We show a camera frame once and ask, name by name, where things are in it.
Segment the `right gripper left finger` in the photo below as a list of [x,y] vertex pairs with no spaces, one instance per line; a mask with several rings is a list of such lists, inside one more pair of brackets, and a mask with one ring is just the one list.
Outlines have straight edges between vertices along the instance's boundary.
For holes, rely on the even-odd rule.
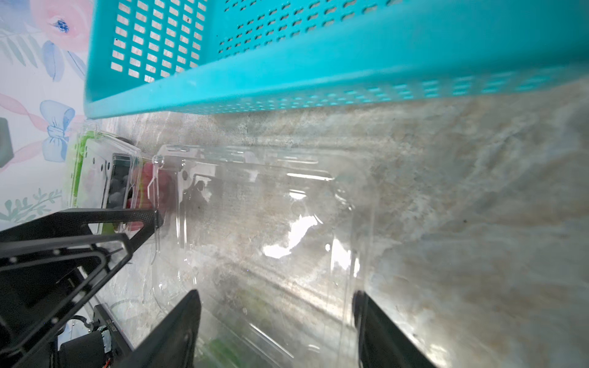
[[188,292],[142,344],[116,367],[193,367],[202,303]]

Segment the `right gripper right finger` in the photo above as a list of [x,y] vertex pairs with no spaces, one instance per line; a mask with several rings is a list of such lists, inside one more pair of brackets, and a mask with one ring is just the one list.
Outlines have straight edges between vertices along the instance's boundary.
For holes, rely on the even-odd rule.
[[352,306],[362,367],[435,367],[368,293],[356,291]]

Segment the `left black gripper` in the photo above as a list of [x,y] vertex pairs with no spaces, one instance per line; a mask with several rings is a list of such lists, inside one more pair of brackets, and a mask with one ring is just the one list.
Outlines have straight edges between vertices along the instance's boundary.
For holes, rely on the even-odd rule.
[[[91,236],[90,224],[142,224]],[[164,223],[154,209],[67,209],[1,232],[1,365],[103,367],[94,323],[66,337],[67,324]]]

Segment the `clear plastic clamshell container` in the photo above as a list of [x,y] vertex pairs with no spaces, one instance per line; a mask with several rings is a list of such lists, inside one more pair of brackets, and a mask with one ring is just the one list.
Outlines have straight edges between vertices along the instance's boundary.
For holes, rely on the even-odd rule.
[[67,153],[67,206],[81,209],[135,209],[143,155],[130,141],[100,130],[76,136]]

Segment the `small green grape bunch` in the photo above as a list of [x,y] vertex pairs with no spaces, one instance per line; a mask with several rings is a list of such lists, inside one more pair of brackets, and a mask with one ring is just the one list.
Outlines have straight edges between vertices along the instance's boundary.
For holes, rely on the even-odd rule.
[[244,341],[221,334],[197,344],[195,367],[255,367],[258,358]]

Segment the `pink red grape bunch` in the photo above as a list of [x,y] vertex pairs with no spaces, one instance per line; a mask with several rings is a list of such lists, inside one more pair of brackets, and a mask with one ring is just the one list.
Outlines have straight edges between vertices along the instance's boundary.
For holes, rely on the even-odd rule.
[[145,160],[130,171],[126,209],[157,210],[161,227],[172,223],[171,202],[175,200],[175,184],[166,171],[160,171],[155,179],[153,164]]

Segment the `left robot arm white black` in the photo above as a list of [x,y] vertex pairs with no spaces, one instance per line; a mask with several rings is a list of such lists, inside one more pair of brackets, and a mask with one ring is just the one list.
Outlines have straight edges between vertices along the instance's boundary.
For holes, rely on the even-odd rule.
[[154,209],[69,209],[1,232],[1,365],[111,367],[129,346],[90,300],[159,228]]

